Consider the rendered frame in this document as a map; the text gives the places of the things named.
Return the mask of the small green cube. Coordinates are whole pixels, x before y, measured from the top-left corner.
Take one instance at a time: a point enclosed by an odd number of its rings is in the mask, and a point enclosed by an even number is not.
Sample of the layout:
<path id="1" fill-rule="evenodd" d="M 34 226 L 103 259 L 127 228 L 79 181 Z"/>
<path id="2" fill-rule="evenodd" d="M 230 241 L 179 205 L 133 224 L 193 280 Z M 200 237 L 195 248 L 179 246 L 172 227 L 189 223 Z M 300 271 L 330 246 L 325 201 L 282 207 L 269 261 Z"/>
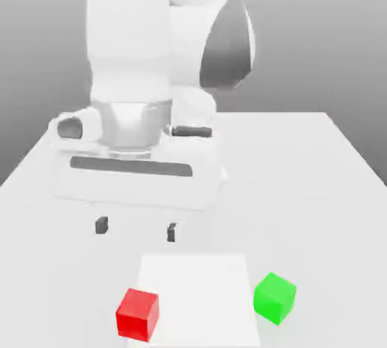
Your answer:
<path id="1" fill-rule="evenodd" d="M 296 285 L 270 272 L 255 287 L 253 307 L 257 314 L 280 325 L 293 309 L 295 298 Z"/>

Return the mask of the small red cube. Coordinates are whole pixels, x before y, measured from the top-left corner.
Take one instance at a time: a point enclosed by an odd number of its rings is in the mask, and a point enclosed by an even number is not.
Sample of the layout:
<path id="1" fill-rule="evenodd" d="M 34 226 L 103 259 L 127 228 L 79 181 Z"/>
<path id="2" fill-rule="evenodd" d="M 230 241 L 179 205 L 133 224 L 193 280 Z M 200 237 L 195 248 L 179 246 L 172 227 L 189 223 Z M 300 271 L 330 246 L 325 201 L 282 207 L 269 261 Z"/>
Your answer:
<path id="1" fill-rule="evenodd" d="M 159 319 L 159 296 L 129 288 L 116 310 L 118 335 L 149 342 Z"/>

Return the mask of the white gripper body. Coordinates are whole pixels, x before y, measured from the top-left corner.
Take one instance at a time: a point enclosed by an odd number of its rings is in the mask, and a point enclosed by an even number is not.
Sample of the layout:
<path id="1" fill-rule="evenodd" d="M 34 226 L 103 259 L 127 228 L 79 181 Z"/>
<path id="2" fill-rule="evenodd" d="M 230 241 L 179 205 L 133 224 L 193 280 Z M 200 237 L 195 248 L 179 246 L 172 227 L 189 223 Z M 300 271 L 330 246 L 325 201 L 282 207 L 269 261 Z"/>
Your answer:
<path id="1" fill-rule="evenodd" d="M 227 178 L 217 137 L 164 137 L 148 154 L 65 140 L 52 152 L 54 194 L 71 200 L 205 210 Z"/>

